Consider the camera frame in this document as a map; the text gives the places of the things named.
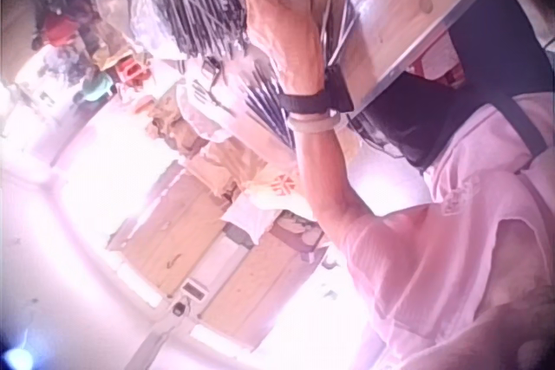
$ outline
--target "wooden cabinet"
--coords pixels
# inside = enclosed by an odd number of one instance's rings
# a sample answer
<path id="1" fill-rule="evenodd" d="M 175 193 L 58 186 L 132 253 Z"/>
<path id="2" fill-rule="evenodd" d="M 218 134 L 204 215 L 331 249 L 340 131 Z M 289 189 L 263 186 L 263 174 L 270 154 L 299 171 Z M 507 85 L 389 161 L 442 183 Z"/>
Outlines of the wooden cabinet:
<path id="1" fill-rule="evenodd" d="M 200 181 L 183 174 L 121 253 L 152 285 L 172 295 L 222 232 L 223 213 Z"/>
<path id="2" fill-rule="evenodd" d="M 227 281 L 200 321 L 210 329 L 255 349 L 274 326 L 285 304 L 320 263 L 306 263 L 301 255 L 270 233 L 260 238 Z"/>

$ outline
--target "wristwatch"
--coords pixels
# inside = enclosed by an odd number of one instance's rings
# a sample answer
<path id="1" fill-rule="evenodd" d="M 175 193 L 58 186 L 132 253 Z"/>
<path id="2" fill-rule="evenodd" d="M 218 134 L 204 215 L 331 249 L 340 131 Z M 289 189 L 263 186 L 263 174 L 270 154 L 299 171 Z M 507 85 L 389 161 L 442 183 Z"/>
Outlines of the wristwatch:
<path id="1" fill-rule="evenodd" d="M 294 114 L 325 114 L 330 110 L 348 113 L 355 109 L 338 64 L 325 69 L 322 91 L 314 95 L 280 94 L 279 104 L 285 111 Z"/>

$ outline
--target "bracelet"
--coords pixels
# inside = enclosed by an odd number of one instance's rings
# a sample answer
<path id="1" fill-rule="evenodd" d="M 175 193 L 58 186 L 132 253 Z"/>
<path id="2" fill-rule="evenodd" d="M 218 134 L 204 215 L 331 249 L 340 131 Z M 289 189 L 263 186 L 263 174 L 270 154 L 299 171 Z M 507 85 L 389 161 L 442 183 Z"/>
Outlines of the bracelet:
<path id="1" fill-rule="evenodd" d="M 334 130 L 340 121 L 341 115 L 339 113 L 335 113 L 333 116 L 323 114 L 321 119 L 315 120 L 300 120 L 289 116 L 287 127 L 296 133 L 321 133 Z"/>

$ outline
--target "person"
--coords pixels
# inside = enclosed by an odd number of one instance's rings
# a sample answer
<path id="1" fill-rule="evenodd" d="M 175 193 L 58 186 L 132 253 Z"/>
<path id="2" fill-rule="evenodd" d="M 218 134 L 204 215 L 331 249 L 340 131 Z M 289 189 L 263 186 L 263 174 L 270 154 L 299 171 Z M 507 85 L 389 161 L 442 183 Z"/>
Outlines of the person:
<path id="1" fill-rule="evenodd" d="M 308 8 L 290 0 L 246 0 L 246 8 L 249 39 L 273 61 L 285 94 L 302 101 L 322 91 L 322 52 Z M 484 9 L 484 20 L 496 13 Z M 478 35 L 480 25 L 468 25 L 461 41 L 479 48 L 487 41 Z M 371 117 L 404 156 L 422 171 L 431 168 L 432 204 L 376 216 L 349 183 L 330 112 L 290 114 L 305 196 L 345 255 L 372 326 L 403 368 L 516 368 L 523 360 L 517 352 L 538 354 L 555 332 L 548 325 L 555 322 L 555 152 L 547 117 L 553 107 L 552 95 L 541 93 L 552 85 L 545 67 L 535 68 L 539 58 L 527 62 L 529 55 L 537 58 L 537 48 L 524 29 L 519 50 L 501 56 L 502 68 L 483 60 L 468 67 L 461 57 L 467 78 L 476 80 L 474 70 L 486 80 L 467 90 L 472 97 L 492 89 L 500 92 L 495 104 L 512 109 L 507 114 L 522 115 L 520 109 L 529 116 L 513 120 L 522 123 L 518 129 L 488 104 L 492 95 L 458 101 L 459 92 L 411 75 L 370 105 Z M 493 41 L 501 49 L 484 52 L 492 59 L 513 45 L 502 45 L 504 27 L 496 30 Z M 505 101 L 513 96 L 516 110 Z M 438 126 L 446 127 L 444 141 L 434 132 Z"/>

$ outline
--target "workshop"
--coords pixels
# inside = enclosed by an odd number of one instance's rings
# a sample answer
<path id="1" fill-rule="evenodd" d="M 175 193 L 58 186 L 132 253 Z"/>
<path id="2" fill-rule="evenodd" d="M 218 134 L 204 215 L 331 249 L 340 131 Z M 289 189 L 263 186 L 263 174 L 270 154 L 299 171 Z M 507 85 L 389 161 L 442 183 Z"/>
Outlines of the workshop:
<path id="1" fill-rule="evenodd" d="M 2 368 L 554 368 L 555 0 L 2 0 Z"/>

